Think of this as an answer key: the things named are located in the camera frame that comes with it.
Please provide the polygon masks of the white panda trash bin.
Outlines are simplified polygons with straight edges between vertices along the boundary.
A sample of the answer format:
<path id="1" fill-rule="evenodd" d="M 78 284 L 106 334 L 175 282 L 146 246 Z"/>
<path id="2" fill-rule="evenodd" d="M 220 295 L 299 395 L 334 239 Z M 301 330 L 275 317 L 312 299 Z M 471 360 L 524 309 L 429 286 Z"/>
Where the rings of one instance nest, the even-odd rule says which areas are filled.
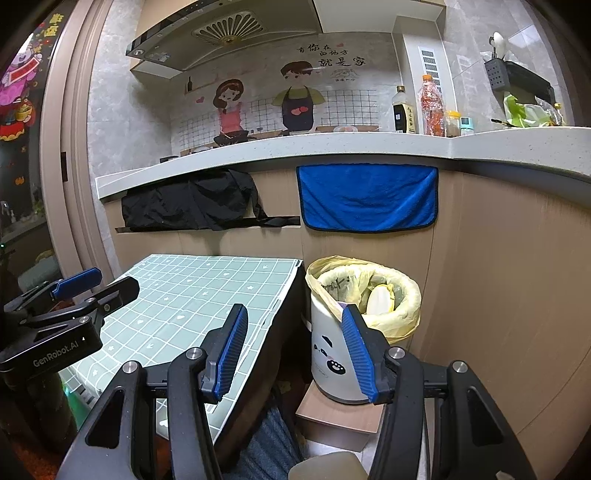
<path id="1" fill-rule="evenodd" d="M 369 403 L 360 390 L 341 322 L 311 293 L 311 374 L 322 394 L 346 405 Z"/>

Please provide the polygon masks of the yellow trash bag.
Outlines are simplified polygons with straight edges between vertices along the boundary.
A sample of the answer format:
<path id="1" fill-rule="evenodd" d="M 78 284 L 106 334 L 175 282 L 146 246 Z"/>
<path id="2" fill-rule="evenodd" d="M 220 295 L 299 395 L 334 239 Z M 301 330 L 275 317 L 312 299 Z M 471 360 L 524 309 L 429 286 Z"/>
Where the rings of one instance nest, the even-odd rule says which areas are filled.
<path id="1" fill-rule="evenodd" d="M 406 340 L 421 322 L 422 295 L 415 280 L 394 268 L 344 256 L 311 262 L 305 273 L 311 297 L 337 321 L 348 305 L 390 344 Z"/>

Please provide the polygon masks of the white kitchen counter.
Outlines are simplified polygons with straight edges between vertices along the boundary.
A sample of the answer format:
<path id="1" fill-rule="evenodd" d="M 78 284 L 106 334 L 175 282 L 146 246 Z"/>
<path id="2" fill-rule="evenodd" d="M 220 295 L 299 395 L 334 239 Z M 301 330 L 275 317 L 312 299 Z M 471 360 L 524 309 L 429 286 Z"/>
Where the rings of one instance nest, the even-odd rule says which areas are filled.
<path id="1" fill-rule="evenodd" d="M 496 130 L 456 138 L 392 132 L 280 136 L 209 149 L 149 167 L 100 176 L 102 201 L 130 188 L 200 170 L 240 163 L 329 155 L 387 155 L 540 167 L 590 178 L 590 129 L 540 127 Z"/>

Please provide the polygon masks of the green checked tablecloth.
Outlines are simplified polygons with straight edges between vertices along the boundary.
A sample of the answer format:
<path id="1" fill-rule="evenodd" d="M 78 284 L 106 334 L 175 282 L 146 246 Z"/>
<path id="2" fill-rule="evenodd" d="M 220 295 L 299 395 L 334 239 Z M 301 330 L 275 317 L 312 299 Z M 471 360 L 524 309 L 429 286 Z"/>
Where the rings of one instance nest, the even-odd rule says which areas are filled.
<path id="1" fill-rule="evenodd" d="M 212 436 L 240 410 L 257 409 L 298 318 L 301 260 L 151 254 L 127 273 L 138 281 L 139 296 L 106 319 L 101 350 L 61 371 L 70 399 L 92 407 L 125 361 L 170 362 L 199 346 L 242 304 L 249 326 L 231 389 L 206 408 Z"/>

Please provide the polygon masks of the black cloth on cabinet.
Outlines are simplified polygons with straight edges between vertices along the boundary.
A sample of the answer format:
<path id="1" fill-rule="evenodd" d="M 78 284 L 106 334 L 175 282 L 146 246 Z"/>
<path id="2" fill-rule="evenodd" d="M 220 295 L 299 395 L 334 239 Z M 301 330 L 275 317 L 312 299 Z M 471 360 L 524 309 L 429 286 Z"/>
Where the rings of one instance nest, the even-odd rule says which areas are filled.
<path id="1" fill-rule="evenodd" d="M 298 226 L 298 216 L 270 216 L 252 177 L 213 169 L 134 187 L 121 198 L 122 232 Z"/>

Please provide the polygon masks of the range hood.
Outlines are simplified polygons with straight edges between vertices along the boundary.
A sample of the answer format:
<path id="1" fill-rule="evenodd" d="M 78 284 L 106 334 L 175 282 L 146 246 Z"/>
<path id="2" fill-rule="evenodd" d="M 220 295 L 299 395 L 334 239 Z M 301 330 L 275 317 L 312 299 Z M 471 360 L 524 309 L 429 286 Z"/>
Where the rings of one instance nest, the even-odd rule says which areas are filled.
<path id="1" fill-rule="evenodd" d="M 147 1 L 147 21 L 127 45 L 140 65 L 168 77 L 240 49 L 322 31 L 311 1 Z"/>

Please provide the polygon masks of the blue towel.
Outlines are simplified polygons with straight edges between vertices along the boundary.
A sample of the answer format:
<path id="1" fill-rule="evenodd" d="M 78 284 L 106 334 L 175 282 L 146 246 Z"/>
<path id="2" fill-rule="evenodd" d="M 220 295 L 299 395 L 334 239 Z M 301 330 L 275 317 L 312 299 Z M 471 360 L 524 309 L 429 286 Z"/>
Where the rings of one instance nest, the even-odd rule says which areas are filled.
<path id="1" fill-rule="evenodd" d="M 378 234 L 427 228 L 439 213 L 431 166 L 335 163 L 297 167 L 301 217 L 315 231 Z"/>

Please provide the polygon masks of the small jar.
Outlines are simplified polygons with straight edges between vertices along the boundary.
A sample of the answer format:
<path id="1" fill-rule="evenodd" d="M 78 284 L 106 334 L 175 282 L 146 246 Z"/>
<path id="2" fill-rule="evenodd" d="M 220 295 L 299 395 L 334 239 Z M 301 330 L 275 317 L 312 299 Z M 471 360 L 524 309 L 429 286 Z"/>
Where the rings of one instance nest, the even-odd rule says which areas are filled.
<path id="1" fill-rule="evenodd" d="M 455 110 L 448 110 L 446 112 L 446 136 L 448 138 L 455 138 L 461 135 L 461 114 Z"/>

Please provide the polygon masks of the soy sauce bottle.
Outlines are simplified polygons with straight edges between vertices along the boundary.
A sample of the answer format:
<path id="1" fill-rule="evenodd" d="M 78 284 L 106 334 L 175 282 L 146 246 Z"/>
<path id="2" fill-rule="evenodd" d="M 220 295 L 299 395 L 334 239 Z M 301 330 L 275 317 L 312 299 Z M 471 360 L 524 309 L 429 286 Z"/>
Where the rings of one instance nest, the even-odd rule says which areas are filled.
<path id="1" fill-rule="evenodd" d="M 394 131 L 397 133 L 412 133 L 416 131 L 413 106 L 408 98 L 404 85 L 398 85 L 392 100 L 394 113 Z"/>

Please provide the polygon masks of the orange drink bottle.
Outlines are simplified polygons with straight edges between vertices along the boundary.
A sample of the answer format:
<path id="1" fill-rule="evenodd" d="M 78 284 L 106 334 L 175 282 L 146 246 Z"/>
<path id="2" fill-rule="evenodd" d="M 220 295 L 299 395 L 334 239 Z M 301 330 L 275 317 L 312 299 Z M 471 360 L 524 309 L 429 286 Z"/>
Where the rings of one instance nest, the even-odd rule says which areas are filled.
<path id="1" fill-rule="evenodd" d="M 430 74 L 422 76 L 420 107 L 425 135 L 445 136 L 445 108 L 441 92 Z"/>

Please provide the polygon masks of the black utensil rack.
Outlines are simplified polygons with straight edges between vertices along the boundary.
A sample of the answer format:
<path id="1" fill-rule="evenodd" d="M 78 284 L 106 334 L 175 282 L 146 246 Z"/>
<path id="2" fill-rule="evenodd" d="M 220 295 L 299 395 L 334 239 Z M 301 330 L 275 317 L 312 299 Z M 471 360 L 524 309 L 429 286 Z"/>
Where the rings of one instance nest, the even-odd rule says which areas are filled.
<path id="1" fill-rule="evenodd" d="M 509 92 L 517 87 L 549 104 L 556 102 L 552 85 L 533 71 L 512 61 L 493 58 L 484 63 L 493 91 Z"/>

